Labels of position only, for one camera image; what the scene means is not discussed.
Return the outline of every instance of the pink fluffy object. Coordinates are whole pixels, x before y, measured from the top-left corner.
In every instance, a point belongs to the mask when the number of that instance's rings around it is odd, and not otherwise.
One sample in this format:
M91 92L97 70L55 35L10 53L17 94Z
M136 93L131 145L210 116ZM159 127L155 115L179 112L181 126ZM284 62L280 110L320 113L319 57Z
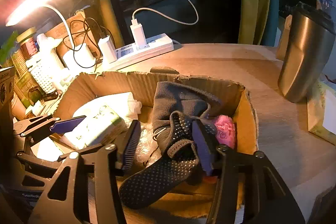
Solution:
M226 115L219 115L212 120L217 128L216 139L220 144L226 144L232 149L236 144L236 130L232 119Z

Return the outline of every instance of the tissue box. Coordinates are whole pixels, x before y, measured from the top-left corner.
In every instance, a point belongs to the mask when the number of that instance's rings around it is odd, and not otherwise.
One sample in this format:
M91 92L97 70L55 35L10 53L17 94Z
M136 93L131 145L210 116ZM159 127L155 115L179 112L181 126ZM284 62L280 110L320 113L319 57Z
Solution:
M60 141L74 149L83 149L97 143L111 143L126 129L125 121L105 105L86 117L72 132L65 133Z
M307 99L309 132L336 145L336 85L317 81Z

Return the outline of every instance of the power strip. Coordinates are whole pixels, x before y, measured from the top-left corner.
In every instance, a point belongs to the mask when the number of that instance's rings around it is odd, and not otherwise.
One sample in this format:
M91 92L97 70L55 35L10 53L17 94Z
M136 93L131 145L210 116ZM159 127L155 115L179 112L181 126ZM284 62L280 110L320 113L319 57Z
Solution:
M151 57L174 50L173 41L165 33L146 39L147 45L138 48L135 43L116 49L117 60L111 63L104 62L103 69L118 70Z

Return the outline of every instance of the jar lid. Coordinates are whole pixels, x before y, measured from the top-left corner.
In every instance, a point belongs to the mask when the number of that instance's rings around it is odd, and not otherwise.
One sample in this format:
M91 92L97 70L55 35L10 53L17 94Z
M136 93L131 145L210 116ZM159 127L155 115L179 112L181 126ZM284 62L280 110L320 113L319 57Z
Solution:
M308 4L302 2L297 4L295 11L301 13L305 17L308 17L310 20L325 28L330 33L335 34L334 23L330 15L328 15L326 12L317 10L314 7L311 7Z
M25 32L23 32L22 34L20 34L16 38L16 40L18 41L18 43L21 43L21 42L25 41L28 37L33 36L34 33L36 33L36 27L31 27L30 29L28 29Z

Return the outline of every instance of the white charger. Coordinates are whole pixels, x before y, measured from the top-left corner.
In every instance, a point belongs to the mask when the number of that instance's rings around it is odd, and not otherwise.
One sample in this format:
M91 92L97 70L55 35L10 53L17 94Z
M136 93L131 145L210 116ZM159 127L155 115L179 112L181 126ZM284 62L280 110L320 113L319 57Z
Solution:
M132 19L132 25L130 26L132 35L134 37L135 44L139 48L144 48L147 45L145 33L143 32L142 25L138 23L137 19Z
M117 60L116 49L109 35L105 38L99 39L98 47L103 54L104 62L112 63Z

